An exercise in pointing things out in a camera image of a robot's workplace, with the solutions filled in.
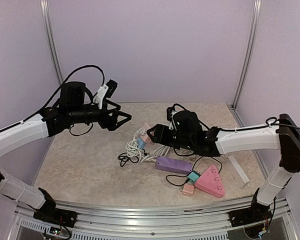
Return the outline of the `pink triangular power strip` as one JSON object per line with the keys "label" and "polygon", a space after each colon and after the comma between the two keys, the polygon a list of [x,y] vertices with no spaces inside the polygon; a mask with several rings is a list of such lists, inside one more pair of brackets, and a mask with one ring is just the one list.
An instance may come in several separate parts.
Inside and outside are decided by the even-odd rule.
{"label": "pink triangular power strip", "polygon": [[214,164],[200,175],[194,186],[217,198],[222,198],[226,194],[219,171]]}

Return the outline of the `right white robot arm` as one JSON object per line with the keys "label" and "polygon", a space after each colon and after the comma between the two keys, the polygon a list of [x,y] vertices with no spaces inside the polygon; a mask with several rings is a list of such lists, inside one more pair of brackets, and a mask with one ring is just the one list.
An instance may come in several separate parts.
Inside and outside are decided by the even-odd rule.
{"label": "right white robot arm", "polygon": [[278,166],[256,190],[245,212],[250,222],[258,221],[292,176],[300,172],[300,127],[288,114],[270,117],[265,124],[232,129],[213,126],[203,130],[197,114],[188,110],[175,112],[168,120],[171,126],[156,124],[147,130],[153,143],[190,150],[201,157],[251,150],[280,151]]}

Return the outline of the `purple power strip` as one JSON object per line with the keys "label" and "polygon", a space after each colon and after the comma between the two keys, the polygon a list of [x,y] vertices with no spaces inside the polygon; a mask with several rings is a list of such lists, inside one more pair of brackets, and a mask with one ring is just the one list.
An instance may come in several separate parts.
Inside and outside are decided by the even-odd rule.
{"label": "purple power strip", "polygon": [[155,163],[155,168],[158,170],[185,175],[192,171],[192,167],[193,166],[190,162],[169,158],[166,156],[159,156]]}

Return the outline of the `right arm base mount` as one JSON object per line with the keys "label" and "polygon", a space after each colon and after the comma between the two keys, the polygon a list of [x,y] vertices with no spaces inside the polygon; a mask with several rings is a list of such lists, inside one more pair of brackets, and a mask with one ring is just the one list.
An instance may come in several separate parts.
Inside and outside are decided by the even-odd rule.
{"label": "right arm base mount", "polygon": [[232,210],[228,213],[232,227],[249,225],[252,223],[269,220],[272,213],[269,208],[252,209],[251,207]]}

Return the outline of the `white power strip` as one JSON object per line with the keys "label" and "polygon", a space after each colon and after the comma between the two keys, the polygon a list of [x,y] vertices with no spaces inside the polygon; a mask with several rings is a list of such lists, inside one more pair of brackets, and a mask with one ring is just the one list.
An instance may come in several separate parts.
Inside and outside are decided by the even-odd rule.
{"label": "white power strip", "polygon": [[242,167],[239,165],[236,158],[232,155],[226,155],[225,163],[237,185],[241,189],[244,188],[250,182],[250,179],[248,178]]}

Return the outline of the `light blue small plug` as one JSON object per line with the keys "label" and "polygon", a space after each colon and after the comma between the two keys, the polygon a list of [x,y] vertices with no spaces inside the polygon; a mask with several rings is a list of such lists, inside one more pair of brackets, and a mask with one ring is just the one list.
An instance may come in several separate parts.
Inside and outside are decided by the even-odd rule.
{"label": "light blue small plug", "polygon": [[146,143],[144,142],[144,140],[140,137],[137,138],[136,140],[136,143],[137,143],[137,147],[141,150],[143,150],[146,146]]}

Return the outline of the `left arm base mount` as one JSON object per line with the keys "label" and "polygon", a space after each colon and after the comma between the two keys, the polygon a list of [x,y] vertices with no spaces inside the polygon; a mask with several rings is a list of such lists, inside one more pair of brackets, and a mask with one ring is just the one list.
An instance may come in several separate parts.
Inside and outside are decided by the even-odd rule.
{"label": "left arm base mount", "polygon": [[60,208],[56,208],[51,214],[42,214],[37,211],[33,214],[34,219],[69,228],[73,228],[75,226],[77,217],[77,212]]}

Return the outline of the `pink small plug adapter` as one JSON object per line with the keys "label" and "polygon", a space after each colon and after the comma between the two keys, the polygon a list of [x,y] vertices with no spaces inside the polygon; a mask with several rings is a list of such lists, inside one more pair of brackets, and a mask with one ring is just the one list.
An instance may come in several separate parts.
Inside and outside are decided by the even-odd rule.
{"label": "pink small plug adapter", "polygon": [[147,130],[149,130],[150,128],[150,125],[147,122],[145,122],[143,126],[139,128],[139,137],[143,140],[144,143],[154,145],[154,143],[147,134]]}

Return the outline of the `teal plug adapter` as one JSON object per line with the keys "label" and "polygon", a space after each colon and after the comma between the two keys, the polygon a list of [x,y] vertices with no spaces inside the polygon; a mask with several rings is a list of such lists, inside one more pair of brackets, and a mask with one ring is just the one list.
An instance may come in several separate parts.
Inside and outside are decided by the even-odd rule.
{"label": "teal plug adapter", "polygon": [[199,178],[201,174],[198,173],[197,171],[193,170],[187,175],[187,182],[194,184]]}

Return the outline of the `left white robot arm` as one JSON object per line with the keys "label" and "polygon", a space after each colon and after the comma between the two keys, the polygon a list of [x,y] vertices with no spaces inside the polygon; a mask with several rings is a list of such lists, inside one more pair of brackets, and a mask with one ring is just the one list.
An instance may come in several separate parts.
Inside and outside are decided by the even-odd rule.
{"label": "left white robot arm", "polygon": [[[121,106],[110,101],[118,84],[109,80],[92,95],[85,83],[71,81],[60,87],[60,97],[51,107],[43,107],[26,120],[0,129],[0,158],[37,140],[53,137],[75,124],[115,131],[132,119]],[[49,193],[34,188],[0,168],[0,196],[22,202],[37,210],[47,221],[60,218],[60,211]]]}

